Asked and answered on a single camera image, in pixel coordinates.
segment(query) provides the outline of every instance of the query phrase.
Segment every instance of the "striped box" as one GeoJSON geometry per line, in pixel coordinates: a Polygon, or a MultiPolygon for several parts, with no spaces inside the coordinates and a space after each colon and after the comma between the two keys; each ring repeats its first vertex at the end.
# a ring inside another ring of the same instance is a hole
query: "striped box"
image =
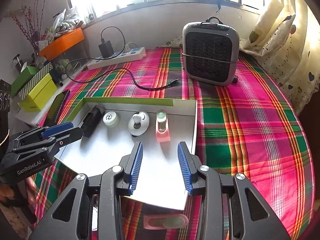
{"type": "Polygon", "coordinates": [[[43,79],[44,76],[47,75],[52,69],[53,66],[51,63],[40,69],[39,72],[18,93],[21,100],[23,100],[27,96],[27,94],[35,87],[35,85],[38,84],[38,82],[43,79]]]}

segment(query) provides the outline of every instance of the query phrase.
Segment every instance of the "human hand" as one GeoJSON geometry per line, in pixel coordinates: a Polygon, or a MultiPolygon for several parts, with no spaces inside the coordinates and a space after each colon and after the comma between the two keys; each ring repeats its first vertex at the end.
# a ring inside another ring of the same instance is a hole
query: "human hand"
{"type": "MultiPolygon", "coordinates": [[[[36,202],[36,199],[35,199],[36,184],[31,177],[26,178],[26,187],[27,187],[26,190],[28,195],[28,202],[30,205],[32,205],[36,202]]],[[[0,201],[5,203],[7,197],[13,197],[13,196],[14,196],[13,190],[10,187],[0,183],[0,201]]]]}

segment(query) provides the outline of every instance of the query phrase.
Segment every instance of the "orange tray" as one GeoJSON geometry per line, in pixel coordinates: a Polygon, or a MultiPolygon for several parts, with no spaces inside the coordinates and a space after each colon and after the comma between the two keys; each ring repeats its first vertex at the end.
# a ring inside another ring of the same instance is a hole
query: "orange tray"
{"type": "Polygon", "coordinates": [[[83,40],[84,35],[82,29],[75,29],[56,39],[43,50],[39,51],[39,56],[45,57],[47,60],[52,60],[83,40]]]}

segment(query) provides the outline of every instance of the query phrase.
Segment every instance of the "windowsill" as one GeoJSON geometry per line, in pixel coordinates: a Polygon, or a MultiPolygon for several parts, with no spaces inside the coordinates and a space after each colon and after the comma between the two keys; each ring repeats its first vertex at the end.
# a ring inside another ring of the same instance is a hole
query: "windowsill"
{"type": "MultiPolygon", "coordinates": [[[[128,11],[133,11],[145,7],[150,7],[150,6],[156,6],[156,5],[164,5],[164,4],[173,4],[173,3],[205,3],[205,4],[217,4],[217,0],[155,0],[155,1],[149,1],[149,2],[142,2],[142,3],[137,3],[133,5],[129,5],[125,8],[110,12],[108,14],[102,15],[86,24],[84,28],[88,28],[91,25],[103,21],[105,19],[108,19],[110,17],[113,17],[115,15],[119,15],[128,11]]],[[[232,8],[237,8],[240,10],[252,12],[255,14],[260,14],[260,10],[252,8],[250,6],[238,4],[235,2],[229,2],[229,1],[223,1],[221,3],[222,6],[227,6],[227,7],[232,7],[232,8]]]]}

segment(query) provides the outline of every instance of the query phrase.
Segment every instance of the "plaid bedsheet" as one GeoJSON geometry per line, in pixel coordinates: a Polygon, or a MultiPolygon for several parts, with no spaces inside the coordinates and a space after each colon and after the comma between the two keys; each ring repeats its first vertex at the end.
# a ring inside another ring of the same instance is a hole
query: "plaid bedsheet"
{"type": "MultiPolygon", "coordinates": [[[[220,173],[244,173],[273,208],[292,239],[296,239],[312,218],[315,183],[309,146],[291,105],[249,55],[240,53],[238,83],[228,87],[188,78],[182,62],[180,49],[157,48],[147,50],[146,57],[139,61],[83,71],[77,80],[87,81],[110,68],[124,66],[143,86],[159,87],[177,78],[180,85],[161,91],[141,90],[125,70],[89,84],[72,82],[60,122],[64,122],[84,96],[198,100],[196,154],[220,173]]],[[[74,176],[73,171],[58,161],[35,175],[38,219],[74,176]]],[[[125,199],[122,212],[126,239],[196,239],[199,207],[199,197],[188,198],[184,211],[189,217],[186,228],[152,231],[143,229],[143,214],[166,211],[125,199]]]]}

